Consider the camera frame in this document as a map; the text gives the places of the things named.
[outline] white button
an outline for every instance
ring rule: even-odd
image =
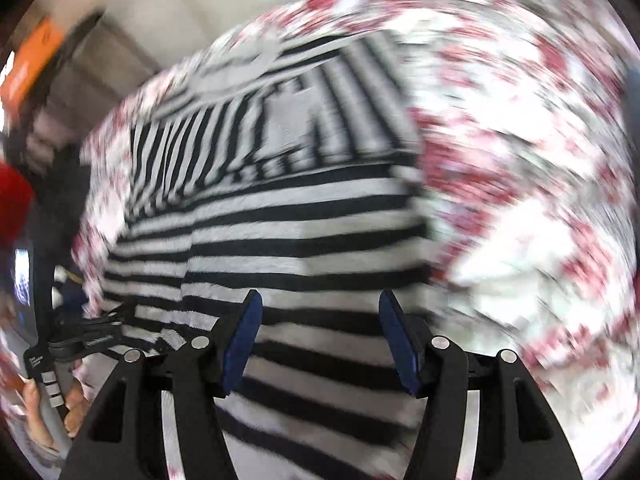
[[[48,384],[47,386],[45,386],[45,389],[47,390],[47,393],[49,395],[60,393],[60,386],[58,386],[58,383]]]
[[[62,396],[56,395],[55,397],[51,397],[49,402],[53,408],[57,408],[65,403],[65,399],[63,399]]]
[[[42,380],[46,383],[55,383],[56,382],[56,373],[55,372],[43,372]]]

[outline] floral bedsheet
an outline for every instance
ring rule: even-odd
[[[634,193],[621,104],[640,53],[606,0],[305,0],[152,79],[87,139],[74,248],[91,314],[124,227],[132,122],[204,59],[263,35],[394,31],[417,124],[436,273],[424,308],[466,350],[513,348],[599,478],[639,420]],[[460,479],[470,477],[478,399]]]

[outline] silver screw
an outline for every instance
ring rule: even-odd
[[[140,350],[136,350],[135,348],[131,349],[131,350],[127,350],[127,353],[124,354],[124,360],[127,363],[135,363],[138,359],[140,359],[140,356],[142,354],[140,353]]]
[[[518,360],[518,356],[513,350],[503,350],[500,352],[500,358],[508,363],[514,363]]]
[[[206,348],[209,345],[209,338],[205,335],[199,335],[191,341],[191,346],[196,349]]]
[[[440,350],[444,350],[445,348],[449,348],[449,340],[446,337],[442,337],[441,335],[437,335],[431,340],[431,344]]]

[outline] device screen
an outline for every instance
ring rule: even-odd
[[[15,299],[24,306],[31,306],[29,265],[29,251],[26,249],[16,249],[14,266],[14,296]]]

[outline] gray handle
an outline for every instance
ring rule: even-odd
[[[72,374],[73,363],[56,363],[55,367],[58,386],[64,399],[74,383],[74,376]],[[66,458],[71,449],[72,441],[68,434],[66,434],[65,426],[62,420],[60,420],[58,411],[51,405],[47,386],[43,383],[38,383],[38,390],[40,391],[40,416],[42,417],[44,425],[49,430],[49,434],[53,438],[53,442],[56,445],[56,449],[60,452],[60,456]]]

